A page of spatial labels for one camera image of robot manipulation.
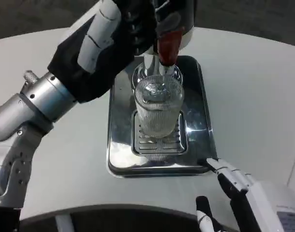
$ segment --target metal tray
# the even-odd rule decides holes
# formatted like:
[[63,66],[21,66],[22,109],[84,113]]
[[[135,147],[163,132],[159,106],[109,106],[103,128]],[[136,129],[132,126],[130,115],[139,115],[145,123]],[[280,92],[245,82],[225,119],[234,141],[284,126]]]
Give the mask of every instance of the metal tray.
[[213,131],[207,107],[200,65],[189,56],[179,56],[177,66],[183,76],[185,92],[181,109],[185,127],[187,149],[183,155],[170,155],[165,159],[151,159],[153,155],[139,154],[133,139],[136,106],[131,87],[132,74],[142,57],[137,57],[116,77],[110,92],[107,165],[118,177],[145,177],[168,175],[194,175],[207,172],[198,165],[202,158],[216,158]]

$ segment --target clear drinking glass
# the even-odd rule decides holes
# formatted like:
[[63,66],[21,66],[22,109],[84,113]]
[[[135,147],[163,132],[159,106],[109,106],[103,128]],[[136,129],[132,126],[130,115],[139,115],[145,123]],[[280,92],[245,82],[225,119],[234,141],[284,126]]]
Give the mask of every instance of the clear drinking glass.
[[144,134],[163,138],[176,126],[184,89],[171,76],[153,75],[141,80],[134,98]]

